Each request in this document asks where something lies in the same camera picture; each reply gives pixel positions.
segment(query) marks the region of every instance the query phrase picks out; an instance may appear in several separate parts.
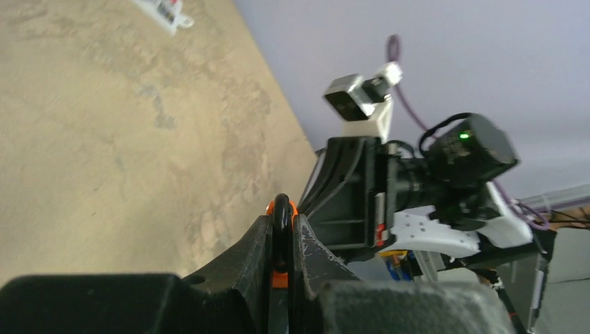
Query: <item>beige table surface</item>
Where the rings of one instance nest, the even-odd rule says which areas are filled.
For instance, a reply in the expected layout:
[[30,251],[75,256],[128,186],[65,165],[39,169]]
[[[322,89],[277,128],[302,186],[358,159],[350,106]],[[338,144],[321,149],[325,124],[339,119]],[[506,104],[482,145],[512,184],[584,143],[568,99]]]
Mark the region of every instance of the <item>beige table surface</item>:
[[171,38],[128,0],[3,1],[0,283],[184,275],[298,199],[314,154],[236,8],[183,11]]

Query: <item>orange object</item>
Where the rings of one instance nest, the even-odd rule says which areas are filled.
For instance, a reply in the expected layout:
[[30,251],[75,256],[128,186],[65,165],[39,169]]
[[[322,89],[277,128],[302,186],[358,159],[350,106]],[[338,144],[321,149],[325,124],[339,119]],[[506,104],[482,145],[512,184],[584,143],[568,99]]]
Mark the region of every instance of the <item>orange object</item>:
[[[291,208],[293,208],[293,216],[291,216],[291,229],[293,229],[295,216],[297,216],[299,213],[297,212],[297,206],[295,205],[295,202],[290,200],[289,204],[291,204]],[[275,202],[272,200],[271,204],[269,204],[269,207],[266,209],[266,214],[272,214],[274,209]],[[274,289],[287,289],[289,286],[289,276],[287,275],[287,273],[279,273],[277,271],[273,271],[272,280],[272,285]]]

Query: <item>stained surface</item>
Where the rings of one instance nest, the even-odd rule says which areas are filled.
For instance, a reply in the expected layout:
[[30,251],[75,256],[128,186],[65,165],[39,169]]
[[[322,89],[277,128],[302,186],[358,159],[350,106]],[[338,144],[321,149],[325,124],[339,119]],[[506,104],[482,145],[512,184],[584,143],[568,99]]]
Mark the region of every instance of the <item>stained surface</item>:
[[225,250],[313,152],[230,0],[170,38],[129,1],[0,13],[0,282],[174,271]]

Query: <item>floor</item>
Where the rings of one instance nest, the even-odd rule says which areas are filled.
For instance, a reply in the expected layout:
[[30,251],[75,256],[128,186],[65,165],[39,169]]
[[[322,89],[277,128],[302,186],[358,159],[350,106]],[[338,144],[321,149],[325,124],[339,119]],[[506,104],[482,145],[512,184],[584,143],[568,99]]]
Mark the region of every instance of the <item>floor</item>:
[[0,13],[0,283],[25,273],[186,275],[314,163],[231,0],[173,38],[130,1]]

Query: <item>gray floor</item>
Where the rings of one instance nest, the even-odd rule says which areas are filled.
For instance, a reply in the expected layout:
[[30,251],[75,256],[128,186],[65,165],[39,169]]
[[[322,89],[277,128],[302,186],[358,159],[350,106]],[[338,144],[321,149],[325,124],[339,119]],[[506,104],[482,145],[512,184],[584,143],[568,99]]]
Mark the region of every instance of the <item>gray floor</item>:
[[0,283],[24,273],[186,274],[314,163],[231,0],[171,38],[130,1],[0,13]]

